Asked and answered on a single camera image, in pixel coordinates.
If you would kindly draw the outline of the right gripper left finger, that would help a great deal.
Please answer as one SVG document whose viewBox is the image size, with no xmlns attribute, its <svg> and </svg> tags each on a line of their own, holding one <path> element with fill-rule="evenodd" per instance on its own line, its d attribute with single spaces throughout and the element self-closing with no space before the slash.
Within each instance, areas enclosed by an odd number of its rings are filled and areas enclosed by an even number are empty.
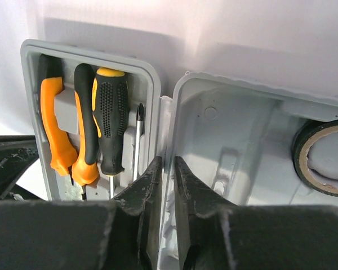
<svg viewBox="0 0 338 270">
<path fill-rule="evenodd" d="M 162 158 L 105 201 L 1 201 L 0 269 L 156 269 Z"/>
</svg>

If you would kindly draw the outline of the black yellow screwdriver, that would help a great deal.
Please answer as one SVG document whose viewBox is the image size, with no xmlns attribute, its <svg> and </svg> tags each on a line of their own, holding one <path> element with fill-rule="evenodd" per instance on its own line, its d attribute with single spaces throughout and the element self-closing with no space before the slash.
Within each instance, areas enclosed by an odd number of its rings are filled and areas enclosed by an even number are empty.
<svg viewBox="0 0 338 270">
<path fill-rule="evenodd" d="M 136 133 L 135 133 L 135 148 L 134 148 L 134 166 L 133 166 L 133 181 L 138 178 L 139 171 L 139 155 L 140 155 L 140 140 L 144 126 L 144 106 L 139 103 L 136 112 Z"/>
<path fill-rule="evenodd" d="M 114 177 L 123 171 L 123 136 L 128 127 L 129 91 L 123 71 L 100 67 L 92 87 L 92 113 L 102 154 L 102 174 L 109 177 L 114 197 Z"/>
</svg>

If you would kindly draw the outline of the orange black pliers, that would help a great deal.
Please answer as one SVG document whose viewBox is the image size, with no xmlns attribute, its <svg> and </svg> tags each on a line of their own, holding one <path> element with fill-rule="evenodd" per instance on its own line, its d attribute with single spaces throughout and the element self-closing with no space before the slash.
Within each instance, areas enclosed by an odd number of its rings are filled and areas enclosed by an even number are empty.
<svg viewBox="0 0 338 270">
<path fill-rule="evenodd" d="M 86 186 L 99 177 L 99 144 L 91 109 L 94 69 L 80 63 L 65 84 L 60 58 L 40 55 L 39 108 L 50 150 L 50 167 L 57 176 L 61 200 L 85 200 Z"/>
</svg>

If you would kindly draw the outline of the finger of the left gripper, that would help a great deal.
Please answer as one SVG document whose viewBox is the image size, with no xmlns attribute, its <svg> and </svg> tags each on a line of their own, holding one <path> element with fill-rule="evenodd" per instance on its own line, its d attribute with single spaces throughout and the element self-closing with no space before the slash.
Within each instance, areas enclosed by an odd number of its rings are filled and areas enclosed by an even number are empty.
<svg viewBox="0 0 338 270">
<path fill-rule="evenodd" d="M 0 201 L 38 200 L 17 181 L 38 160 L 34 136 L 0 136 Z"/>
</svg>

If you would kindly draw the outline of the black tape roll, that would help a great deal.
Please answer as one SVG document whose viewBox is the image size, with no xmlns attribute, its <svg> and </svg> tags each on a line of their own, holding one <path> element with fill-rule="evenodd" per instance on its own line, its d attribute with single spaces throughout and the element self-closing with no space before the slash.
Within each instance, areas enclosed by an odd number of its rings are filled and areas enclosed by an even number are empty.
<svg viewBox="0 0 338 270">
<path fill-rule="evenodd" d="M 308 120 L 294 137 L 292 161 L 307 186 L 338 197 L 338 120 Z"/>
</svg>

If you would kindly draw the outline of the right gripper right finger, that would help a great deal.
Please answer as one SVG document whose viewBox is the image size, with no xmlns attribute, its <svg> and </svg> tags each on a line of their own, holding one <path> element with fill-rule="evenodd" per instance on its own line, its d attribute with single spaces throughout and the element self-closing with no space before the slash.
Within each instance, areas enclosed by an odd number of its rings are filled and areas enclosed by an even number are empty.
<svg viewBox="0 0 338 270">
<path fill-rule="evenodd" d="M 174 159 L 181 269 L 338 269 L 338 207 L 239 206 Z"/>
</svg>

